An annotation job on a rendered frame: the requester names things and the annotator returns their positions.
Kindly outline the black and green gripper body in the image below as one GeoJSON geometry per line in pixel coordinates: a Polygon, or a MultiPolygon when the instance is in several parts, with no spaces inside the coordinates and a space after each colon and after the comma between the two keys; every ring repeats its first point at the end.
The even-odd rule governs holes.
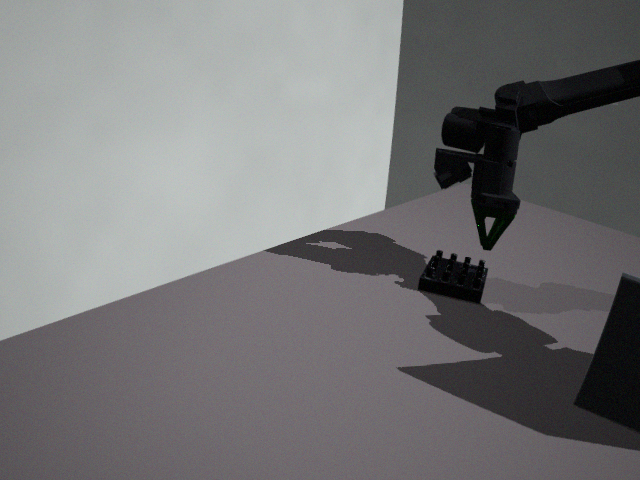
{"type": "Polygon", "coordinates": [[[517,214],[521,200],[512,192],[516,161],[509,161],[508,166],[507,161],[500,163],[504,164],[500,195],[478,192],[472,183],[471,198],[479,209],[517,214]]]}

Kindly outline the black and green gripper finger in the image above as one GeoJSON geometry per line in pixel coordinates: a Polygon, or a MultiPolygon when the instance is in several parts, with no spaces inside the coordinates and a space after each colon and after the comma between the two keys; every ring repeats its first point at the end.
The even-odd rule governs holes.
{"type": "MultiPolygon", "coordinates": [[[[479,230],[479,225],[478,225],[478,220],[477,220],[477,215],[476,215],[476,210],[475,210],[475,203],[474,201],[471,199],[471,204],[472,204],[472,208],[473,208],[473,212],[474,212],[474,216],[475,216],[475,220],[476,220],[476,225],[477,225],[477,229],[478,229],[478,234],[479,234],[479,239],[480,239],[480,244],[482,246],[481,243],[481,238],[480,238],[480,230],[479,230]]],[[[493,234],[496,232],[497,228],[499,227],[500,223],[502,222],[502,219],[499,218],[495,218],[495,221],[492,225],[492,228],[487,236],[487,240],[488,242],[491,240],[491,238],[493,237],[493,234]]]]}
{"type": "Polygon", "coordinates": [[[499,211],[479,209],[476,207],[476,205],[475,205],[475,210],[476,210],[483,250],[491,251],[494,245],[496,244],[496,242],[498,241],[498,239],[500,238],[500,236],[503,234],[506,228],[513,221],[516,214],[508,214],[505,211],[499,212],[499,211]],[[485,226],[486,217],[502,219],[501,224],[499,225],[498,229],[496,230],[496,232],[494,233],[493,237],[489,242],[487,240],[486,226],[485,226]]]}

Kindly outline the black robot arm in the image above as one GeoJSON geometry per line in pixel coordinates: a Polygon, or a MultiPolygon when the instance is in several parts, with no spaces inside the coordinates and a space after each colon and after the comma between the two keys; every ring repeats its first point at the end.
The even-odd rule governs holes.
{"type": "Polygon", "coordinates": [[[558,80],[527,84],[523,80],[501,87],[495,92],[495,109],[454,107],[445,116],[443,144],[476,154],[436,148],[433,174],[441,189],[472,177],[469,163],[474,163],[472,183],[478,192],[500,195],[504,169],[500,160],[507,164],[517,160],[522,133],[573,113],[639,97],[640,60],[558,80]],[[495,157],[495,162],[478,154],[483,146],[484,154],[495,157]]]}

